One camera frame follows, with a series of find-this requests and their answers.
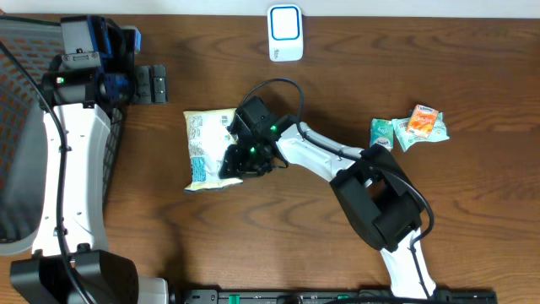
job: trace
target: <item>wood grain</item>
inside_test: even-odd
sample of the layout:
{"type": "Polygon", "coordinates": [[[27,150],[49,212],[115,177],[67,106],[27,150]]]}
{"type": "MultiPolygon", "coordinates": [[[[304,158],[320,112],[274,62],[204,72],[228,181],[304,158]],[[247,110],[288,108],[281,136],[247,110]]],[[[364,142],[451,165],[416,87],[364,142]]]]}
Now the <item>wood grain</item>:
{"type": "MultiPolygon", "coordinates": [[[[58,19],[58,16],[40,16],[58,19]]],[[[132,106],[105,208],[111,251],[141,274],[224,289],[389,285],[330,187],[292,167],[218,192],[191,182],[185,110],[235,107],[259,82],[298,81],[305,120],[367,147],[370,120],[417,103],[443,111],[451,140],[392,152],[433,206],[423,241],[439,285],[540,301],[540,20],[304,19],[305,54],[274,63],[260,17],[113,16],[143,34],[138,64],[167,67],[170,104],[132,106]]],[[[261,91],[296,111],[286,85],[261,91]]],[[[21,301],[0,259],[0,302],[21,301]]]]}

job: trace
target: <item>black cable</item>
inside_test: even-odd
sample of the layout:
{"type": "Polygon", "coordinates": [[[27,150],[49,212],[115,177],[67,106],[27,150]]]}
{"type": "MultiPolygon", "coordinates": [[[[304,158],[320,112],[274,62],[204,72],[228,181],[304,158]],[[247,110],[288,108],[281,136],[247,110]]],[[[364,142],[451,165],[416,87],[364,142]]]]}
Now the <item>black cable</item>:
{"type": "Polygon", "coordinates": [[[60,137],[60,166],[58,169],[58,190],[57,190],[57,237],[58,237],[58,246],[60,247],[60,254],[62,256],[62,264],[64,265],[64,268],[66,269],[67,276],[69,280],[71,281],[73,287],[75,290],[81,295],[81,298],[83,298],[84,302],[86,304],[92,304],[92,300],[90,299],[88,293],[84,289],[83,285],[78,279],[78,273],[74,268],[71,267],[70,259],[68,256],[68,250],[66,249],[66,236],[64,235],[64,225],[63,225],[63,212],[62,212],[62,205],[63,205],[63,194],[64,194],[64,180],[66,176],[66,153],[68,151],[66,146],[66,134],[63,131],[62,124],[60,123],[60,120],[58,119],[57,114],[51,109],[49,104],[46,101],[45,96],[40,91],[37,83],[34,81],[34,79],[28,74],[26,69],[20,64],[20,62],[15,58],[15,56],[6,48],[6,46],[0,42],[0,48],[2,49],[2,52],[6,55],[6,57],[11,60],[11,62],[17,67],[17,69],[27,78],[27,80],[30,82],[30,85],[34,88],[36,94],[38,95],[38,100],[41,103],[42,106],[46,108],[46,111],[51,114],[52,121],[54,122],[55,126],[58,130],[58,135],[60,137]]]}
{"type": "Polygon", "coordinates": [[[416,202],[420,202],[425,207],[426,212],[428,213],[428,216],[429,216],[428,228],[425,231],[422,231],[422,233],[419,236],[416,236],[416,237],[414,237],[414,239],[411,240],[411,242],[409,244],[409,250],[411,251],[411,254],[413,255],[414,265],[416,267],[416,271],[418,272],[418,277],[420,279],[419,283],[422,286],[422,289],[424,290],[424,293],[425,293],[426,297],[428,299],[430,299],[431,295],[429,294],[429,292],[428,292],[428,290],[427,290],[427,288],[425,286],[424,277],[422,275],[422,271],[420,270],[418,258],[416,256],[416,249],[414,248],[414,244],[416,242],[422,240],[423,238],[425,238],[433,230],[433,226],[435,224],[435,216],[433,214],[433,210],[431,209],[431,206],[429,206],[428,201],[425,199],[425,197],[410,182],[407,182],[406,179],[401,176],[401,174],[395,172],[394,170],[391,170],[389,168],[385,168],[384,166],[376,164],[373,161],[366,160],[366,159],[360,158],[358,156],[347,155],[347,154],[343,153],[341,150],[334,149],[334,148],[331,148],[331,147],[327,147],[325,144],[321,144],[321,143],[317,142],[316,140],[310,138],[307,135],[307,132],[302,130],[302,127],[300,126],[300,123],[302,122],[302,114],[304,112],[304,104],[305,104],[304,91],[302,90],[300,85],[297,84],[296,82],[294,82],[293,80],[285,79],[285,78],[275,78],[275,79],[269,79],[267,81],[264,81],[264,82],[260,83],[259,85],[257,85],[255,88],[251,89],[246,94],[246,96],[244,96],[244,98],[242,99],[242,102],[240,103],[240,105],[242,105],[244,102],[246,102],[247,98],[251,94],[253,94],[253,92],[255,92],[256,90],[259,90],[261,87],[263,87],[263,86],[265,86],[267,84],[270,84],[272,82],[285,82],[285,83],[288,83],[288,84],[292,84],[298,90],[298,92],[300,94],[300,107],[299,107],[299,110],[298,110],[297,121],[296,121],[295,124],[296,124],[296,128],[298,129],[298,133],[300,134],[302,139],[307,140],[309,143],[315,145],[316,147],[318,147],[320,149],[324,149],[324,150],[326,150],[326,151],[328,151],[330,153],[333,153],[333,154],[337,155],[338,157],[341,157],[341,158],[344,158],[344,159],[347,159],[347,160],[357,161],[357,162],[360,162],[360,163],[365,163],[366,165],[368,165],[368,166],[370,166],[370,167],[372,167],[374,169],[377,169],[377,170],[379,170],[381,172],[384,172],[384,173],[396,178],[401,184],[403,184],[405,187],[407,187],[408,190],[410,190],[410,192],[415,197],[414,200],[416,202]]]}
{"type": "Polygon", "coordinates": [[[406,297],[362,296],[328,301],[324,304],[353,304],[353,303],[398,303],[398,304],[453,304],[448,301],[413,299],[406,297]]]}

